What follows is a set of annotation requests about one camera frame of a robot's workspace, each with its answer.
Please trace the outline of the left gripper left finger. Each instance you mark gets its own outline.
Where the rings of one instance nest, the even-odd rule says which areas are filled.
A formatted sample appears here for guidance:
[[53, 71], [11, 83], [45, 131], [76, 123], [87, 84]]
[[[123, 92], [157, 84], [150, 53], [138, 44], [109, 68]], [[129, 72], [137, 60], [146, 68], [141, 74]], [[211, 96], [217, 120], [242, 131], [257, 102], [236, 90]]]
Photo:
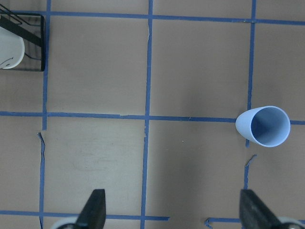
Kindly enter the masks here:
[[78, 216], [75, 229], [102, 229], [106, 221], [106, 197], [104, 189], [95, 189], [80, 215]]

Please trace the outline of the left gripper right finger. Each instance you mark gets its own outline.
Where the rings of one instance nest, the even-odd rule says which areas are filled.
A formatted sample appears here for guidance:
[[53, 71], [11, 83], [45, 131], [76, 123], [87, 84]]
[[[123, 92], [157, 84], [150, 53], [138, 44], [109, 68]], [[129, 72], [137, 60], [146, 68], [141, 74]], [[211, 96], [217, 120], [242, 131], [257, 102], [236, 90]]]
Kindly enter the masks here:
[[244, 229], [285, 229], [266, 204], [250, 189], [240, 191], [239, 219]]

